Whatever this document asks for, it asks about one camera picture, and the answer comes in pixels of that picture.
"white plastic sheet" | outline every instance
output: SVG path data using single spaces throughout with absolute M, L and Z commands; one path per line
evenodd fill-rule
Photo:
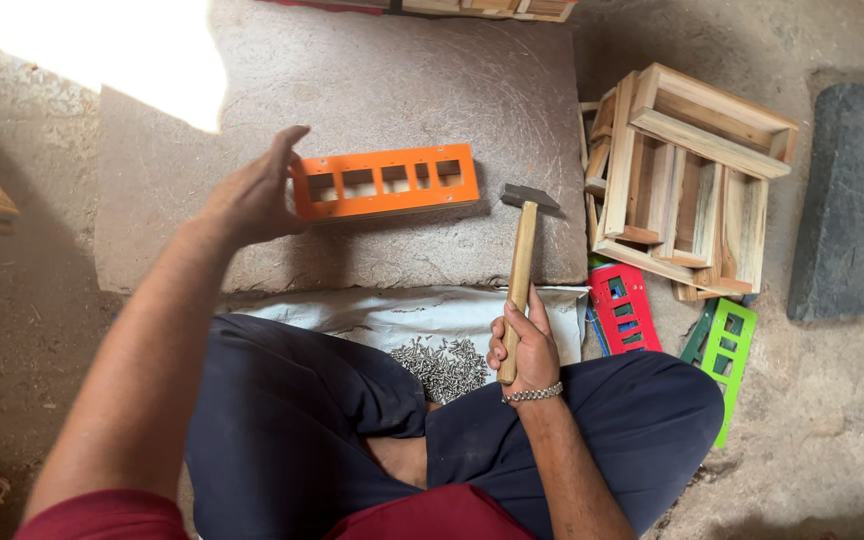
M 469 339 L 486 356 L 489 323 L 502 314 L 507 291 L 430 286 L 405 289 L 351 288 L 276 296 L 236 313 L 321 332 L 386 353 L 421 339 L 430 344 Z M 589 292 L 585 287 L 540 287 L 561 365 L 580 362 Z M 486 384 L 496 380 L 488 370 Z

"foot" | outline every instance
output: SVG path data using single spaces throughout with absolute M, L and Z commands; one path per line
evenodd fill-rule
M 426 489 L 426 437 L 366 437 L 363 442 L 382 472 L 407 485 Z

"gray stone slab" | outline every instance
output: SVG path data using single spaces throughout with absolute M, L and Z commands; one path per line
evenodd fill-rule
M 864 83 L 836 84 L 815 102 L 787 313 L 800 321 L 864 315 Z
M 228 75 L 222 132 L 189 127 L 105 88 L 95 264 L 129 292 L 176 227 L 227 173 L 291 124 L 306 157 L 469 142 L 481 200 L 419 214 L 313 227 L 251 246 L 223 290 L 504 284 L 519 210 L 506 182 L 545 190 L 534 279 L 586 277 L 571 36 L 552 24 L 426 20 L 218 0 L 211 24 Z

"wooden hammer handle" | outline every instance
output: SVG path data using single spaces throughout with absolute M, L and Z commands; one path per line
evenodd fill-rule
M 509 274 L 509 300 L 518 310 L 525 313 L 525 305 L 529 298 L 529 272 L 532 269 L 532 246 L 536 241 L 536 212 L 539 205 L 534 202 L 522 203 L 522 215 L 518 218 L 518 230 L 515 232 L 515 250 L 511 256 L 511 273 Z M 503 385 L 511 385 L 516 379 L 516 353 L 522 338 L 505 323 L 505 336 L 502 344 L 508 355 L 498 368 L 495 378 Z

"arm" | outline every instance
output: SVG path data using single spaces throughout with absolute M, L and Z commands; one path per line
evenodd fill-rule
M 29 498 L 25 519 L 77 495 L 144 489 L 176 498 L 186 429 L 202 379 L 222 279 L 246 245 L 300 233 L 285 208 L 292 146 L 308 128 L 275 137 L 269 152 L 216 187 L 182 224 L 102 340 Z
M 517 351 L 518 373 L 512 384 L 503 387 L 503 392 L 542 390 L 558 383 L 559 352 L 552 338 L 546 307 L 534 285 L 529 287 L 529 318 L 506 302 L 505 316 L 492 321 L 487 357 L 491 369 L 498 369 L 506 358 L 502 345 L 505 321 L 522 341 Z M 555 537 L 558 540 L 636 538 L 636 532 L 595 467 L 593 456 L 562 395 L 512 401 L 510 405 L 518 412 L 525 435 L 529 437 Z

